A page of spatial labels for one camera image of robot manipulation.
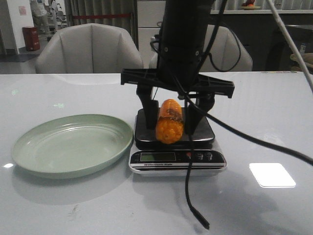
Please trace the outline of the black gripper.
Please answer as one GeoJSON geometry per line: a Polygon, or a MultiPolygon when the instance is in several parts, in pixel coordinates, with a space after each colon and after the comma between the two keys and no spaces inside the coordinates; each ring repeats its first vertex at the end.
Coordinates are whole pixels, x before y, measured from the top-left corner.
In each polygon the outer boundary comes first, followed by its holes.
{"type": "Polygon", "coordinates": [[[215,103],[214,95],[224,95],[232,98],[234,93],[234,83],[197,74],[195,80],[190,85],[184,85],[180,81],[173,69],[166,65],[167,74],[162,77],[159,69],[123,69],[121,73],[121,84],[137,85],[136,94],[139,97],[145,114],[147,129],[155,129],[158,118],[158,101],[152,100],[154,87],[163,88],[178,93],[179,98],[188,96],[185,99],[185,133],[194,134],[195,129],[205,114],[212,109],[215,103]]]}

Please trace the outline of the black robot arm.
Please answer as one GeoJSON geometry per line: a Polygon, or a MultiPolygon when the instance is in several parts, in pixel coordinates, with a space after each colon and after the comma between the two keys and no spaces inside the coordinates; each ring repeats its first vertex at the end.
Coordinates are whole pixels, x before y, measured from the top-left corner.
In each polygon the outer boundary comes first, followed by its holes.
{"type": "Polygon", "coordinates": [[[211,0],[166,1],[159,32],[157,68],[122,70],[121,84],[137,85],[146,129],[155,129],[157,124],[158,102],[152,99],[153,87],[175,91],[186,100],[190,100],[190,92],[195,93],[196,104],[187,107],[189,134],[213,107],[216,94],[232,97],[233,82],[199,74],[212,3],[211,0]]]}

